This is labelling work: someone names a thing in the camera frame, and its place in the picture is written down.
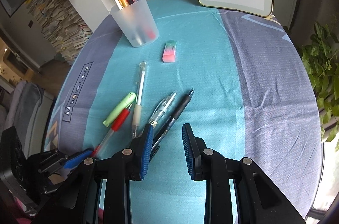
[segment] translucent plastic cup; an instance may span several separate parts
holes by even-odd
[[[122,10],[114,6],[111,15],[133,47],[151,43],[159,36],[146,0],[136,1]]]

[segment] light green marker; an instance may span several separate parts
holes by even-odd
[[[121,111],[126,108],[128,105],[130,105],[135,100],[135,93],[130,92],[127,94],[126,97],[123,98],[121,102],[118,103],[118,105],[112,110],[112,112],[108,115],[106,120],[104,120],[102,123],[109,127],[111,123],[119,116]]]

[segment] floor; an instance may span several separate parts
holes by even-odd
[[[42,66],[41,74],[33,75],[31,81],[46,89],[56,98],[70,69],[71,66],[67,62],[51,60]]]

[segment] green and pink eraser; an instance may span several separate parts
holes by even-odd
[[[166,42],[165,50],[162,55],[162,61],[164,63],[173,63],[175,62],[175,52],[177,49],[177,43],[175,41]]]

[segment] red pen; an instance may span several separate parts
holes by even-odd
[[[106,147],[106,145],[108,144],[108,140],[111,138],[111,136],[113,135],[114,132],[118,131],[120,129],[120,127],[122,126],[122,124],[124,123],[124,121],[126,120],[126,118],[128,117],[129,113],[130,113],[130,108],[132,107],[131,103],[129,106],[127,106],[126,108],[124,108],[121,113],[118,115],[118,117],[115,119],[115,121],[113,122],[111,129],[109,130],[109,132],[106,134],[106,136],[104,137],[104,139],[102,140],[102,142],[99,144],[99,146],[97,146],[95,148],[95,150],[92,152],[91,157],[98,157],[98,153],[104,149]]]

